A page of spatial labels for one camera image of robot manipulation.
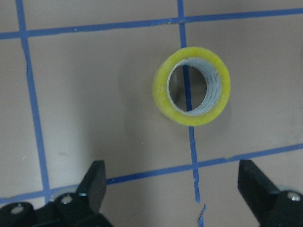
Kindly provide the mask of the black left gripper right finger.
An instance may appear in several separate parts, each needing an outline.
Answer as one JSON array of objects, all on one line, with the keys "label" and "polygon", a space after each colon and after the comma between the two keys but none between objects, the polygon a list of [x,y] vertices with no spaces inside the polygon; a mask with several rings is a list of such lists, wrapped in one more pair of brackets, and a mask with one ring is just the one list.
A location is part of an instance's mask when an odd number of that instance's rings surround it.
[{"label": "black left gripper right finger", "polygon": [[252,160],[239,161],[238,190],[260,227],[303,225],[303,194],[275,185]]}]

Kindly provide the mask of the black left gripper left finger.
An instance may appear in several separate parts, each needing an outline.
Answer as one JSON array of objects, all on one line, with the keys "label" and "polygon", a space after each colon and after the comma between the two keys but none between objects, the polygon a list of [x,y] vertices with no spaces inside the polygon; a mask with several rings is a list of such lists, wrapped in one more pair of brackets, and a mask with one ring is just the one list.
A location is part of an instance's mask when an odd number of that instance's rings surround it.
[{"label": "black left gripper left finger", "polygon": [[107,219],[99,212],[106,193],[103,160],[93,161],[75,190],[65,191],[53,200],[58,227],[105,227]]}]

